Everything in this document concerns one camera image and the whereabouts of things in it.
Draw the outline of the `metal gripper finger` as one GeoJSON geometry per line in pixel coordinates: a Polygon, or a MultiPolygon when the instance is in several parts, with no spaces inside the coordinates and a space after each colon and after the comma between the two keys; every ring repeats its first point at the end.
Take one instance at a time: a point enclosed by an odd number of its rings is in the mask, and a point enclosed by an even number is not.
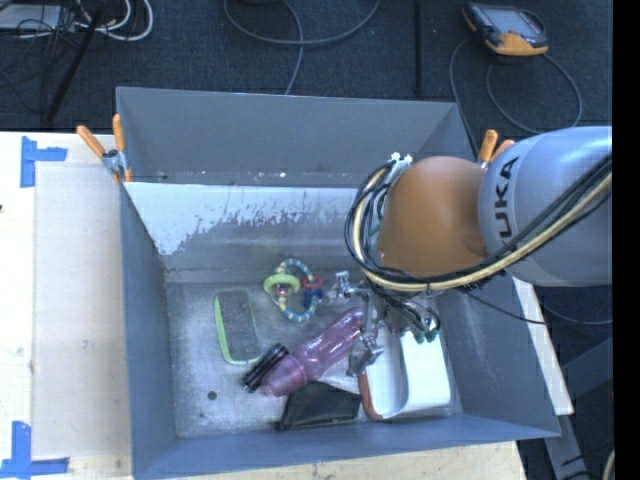
{"type": "Polygon", "coordinates": [[[334,300],[347,300],[352,298],[369,298],[368,284],[361,279],[352,281],[348,271],[340,271],[335,274],[335,283],[332,288],[334,300]]]}
{"type": "Polygon", "coordinates": [[[351,347],[346,375],[362,375],[383,352],[384,346],[378,343],[378,331],[366,331],[354,341],[351,347]]]}

